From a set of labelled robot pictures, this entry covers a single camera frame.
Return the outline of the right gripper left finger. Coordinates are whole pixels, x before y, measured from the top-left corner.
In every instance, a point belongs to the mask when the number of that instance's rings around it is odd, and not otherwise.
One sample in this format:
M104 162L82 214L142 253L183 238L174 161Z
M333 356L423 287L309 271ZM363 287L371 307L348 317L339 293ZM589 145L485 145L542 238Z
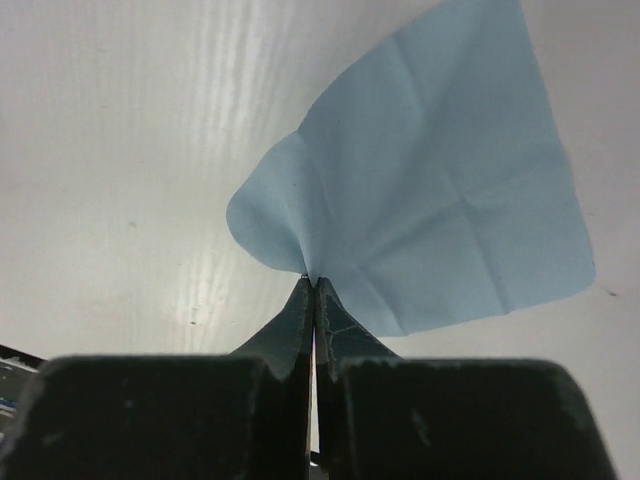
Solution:
M282 310L232 356L263 360L277 380L309 377L314 315L314 289L307 277L295 284Z

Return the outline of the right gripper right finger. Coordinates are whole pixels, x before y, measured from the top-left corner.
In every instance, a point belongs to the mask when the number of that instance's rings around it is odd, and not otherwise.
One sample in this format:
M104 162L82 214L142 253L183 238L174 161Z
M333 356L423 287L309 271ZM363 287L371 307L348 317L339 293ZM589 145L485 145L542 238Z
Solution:
M323 380L337 380L344 360L398 358L344 308L325 277L314 287L314 331L318 377Z

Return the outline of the blue cleaning cloth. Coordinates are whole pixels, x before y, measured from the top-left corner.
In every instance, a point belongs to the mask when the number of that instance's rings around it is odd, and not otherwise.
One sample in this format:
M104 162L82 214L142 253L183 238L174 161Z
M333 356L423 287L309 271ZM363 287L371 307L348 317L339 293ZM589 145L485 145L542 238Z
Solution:
M445 1L346 69L231 198L276 270L381 337L576 295L592 248L523 9Z

